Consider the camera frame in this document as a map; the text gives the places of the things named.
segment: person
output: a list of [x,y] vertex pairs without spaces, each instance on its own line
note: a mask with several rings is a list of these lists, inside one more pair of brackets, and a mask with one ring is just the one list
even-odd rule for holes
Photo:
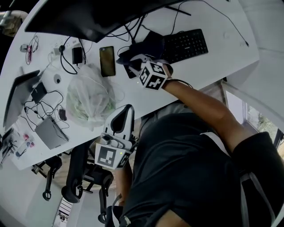
[[183,104],[143,119],[133,173],[129,162],[115,170],[119,226],[265,227],[278,221],[284,166],[269,134],[253,135],[223,103],[182,82],[168,81],[163,89]]

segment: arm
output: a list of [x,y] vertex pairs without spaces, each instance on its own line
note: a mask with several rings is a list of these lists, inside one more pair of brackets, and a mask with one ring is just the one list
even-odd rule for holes
[[163,88],[214,128],[231,152],[240,142],[252,135],[220,101],[178,81],[168,82]]
[[132,184],[132,170],[129,161],[127,161],[123,168],[116,169],[114,173],[116,181],[116,194],[122,195],[122,198],[119,200],[119,206],[123,207]]

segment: floor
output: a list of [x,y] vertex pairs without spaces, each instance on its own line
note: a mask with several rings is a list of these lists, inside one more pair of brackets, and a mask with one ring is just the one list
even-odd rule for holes
[[[226,104],[226,97],[224,95],[223,89],[221,87],[221,82],[218,81],[214,84],[211,84],[203,89],[201,89],[200,91],[202,91],[203,93],[210,95],[218,100],[220,100],[221,102],[223,102],[224,104]],[[139,134],[139,128],[140,128],[140,123],[141,120],[138,119],[134,122],[134,136],[138,137]],[[63,187],[66,185],[66,179],[67,179],[67,175],[68,175],[68,170],[69,170],[69,163],[70,163],[70,156],[62,154],[61,156],[62,159],[62,167],[58,170],[58,172],[55,174],[55,178],[54,178],[54,182],[56,182],[60,187]],[[135,152],[130,156],[129,161],[130,161],[130,165],[131,167],[133,167],[134,164],[134,159],[135,159]],[[47,165],[45,165],[43,167],[44,172],[47,173],[48,172],[48,167]],[[83,187],[86,188],[89,185],[88,182],[83,182]],[[113,183],[110,186],[110,189],[114,190],[116,187],[116,182],[115,180],[113,181]],[[98,185],[94,185],[92,187],[92,190],[97,190],[100,189],[100,186]]]

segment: computer monitor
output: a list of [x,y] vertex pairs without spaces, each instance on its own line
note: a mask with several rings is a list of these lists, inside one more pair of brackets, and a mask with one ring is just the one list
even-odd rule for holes
[[47,0],[25,31],[99,42],[130,21],[182,0]]
[[3,127],[5,130],[10,128],[21,115],[24,104],[33,91],[33,86],[41,78],[38,74],[39,70],[19,76],[14,80],[4,115]]

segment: white desk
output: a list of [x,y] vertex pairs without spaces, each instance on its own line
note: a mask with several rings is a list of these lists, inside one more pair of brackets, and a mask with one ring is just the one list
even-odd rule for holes
[[[31,13],[27,16],[20,30],[18,31],[14,41],[7,54],[1,76],[0,76],[0,123],[2,124],[4,112],[6,107],[7,98],[15,77],[19,76],[19,67],[24,68],[24,72],[28,73],[37,69],[44,69],[47,64],[47,55],[52,51],[51,47],[61,40],[65,39],[64,36],[51,35],[51,34],[37,34],[39,37],[39,49],[32,55],[32,62],[29,66],[25,63],[25,54],[19,51],[21,44],[28,44],[32,39],[34,33],[24,32],[28,21],[41,7],[45,0],[40,0],[33,8]],[[241,34],[249,43],[249,47],[243,45],[243,40],[230,23],[230,21],[223,15],[213,10],[211,7],[203,2],[188,2],[181,6],[181,10],[189,12],[192,16],[187,16],[179,13],[176,20],[174,33],[179,31],[188,31],[201,28],[209,50],[208,54],[194,57],[188,60],[177,62],[173,64],[174,74],[173,77],[185,80],[192,84],[196,89],[200,89],[209,85],[223,77],[231,74],[237,74],[239,70],[259,61],[258,50],[256,42],[248,23],[246,15],[237,0],[232,0],[230,3],[225,0],[211,0],[209,3],[226,14],[239,29]],[[176,12],[166,8],[150,13],[144,20],[143,24],[149,29],[156,31],[162,35],[167,35],[171,32]],[[114,34],[124,32],[124,28],[118,29]],[[144,28],[140,28],[136,41],[140,42],[148,34]],[[86,51],[91,46],[90,41],[83,41]],[[99,67],[99,48],[114,46],[115,54],[119,48],[129,46],[131,42],[124,42],[117,38],[104,38],[99,43],[93,43],[92,49],[87,53],[87,60],[89,63],[94,63]],[[60,67],[59,63],[53,63],[58,67],[58,71],[54,67],[49,67],[43,74],[43,83],[48,91],[58,90],[66,96],[67,87],[72,79],[72,75],[65,73]],[[54,74],[58,73],[62,77],[62,82],[56,85],[53,81]],[[124,99],[117,103],[117,107],[131,104],[135,109],[135,119],[140,118],[154,110],[157,110],[167,104],[176,100],[172,95],[165,91],[152,91],[143,90],[137,84],[138,79],[129,79],[124,67],[116,64],[116,76],[110,78],[114,84],[114,90],[117,98],[122,97],[122,91],[125,95]],[[60,100],[59,95],[56,93],[48,94],[44,98],[49,104],[55,106]],[[35,116],[29,116],[33,120],[37,120]],[[87,128],[80,127],[71,121],[67,121],[70,125],[69,129],[64,132],[69,137],[69,142],[49,150],[47,146],[39,139],[36,133],[33,133],[35,138],[35,147],[28,149],[27,152],[20,158],[12,159],[13,163],[18,169],[24,169],[28,166],[41,162],[54,155],[62,153],[71,149],[81,143],[93,139],[100,135],[102,127],[95,128],[93,132]],[[19,118],[18,124],[22,130],[29,130],[26,121]]]

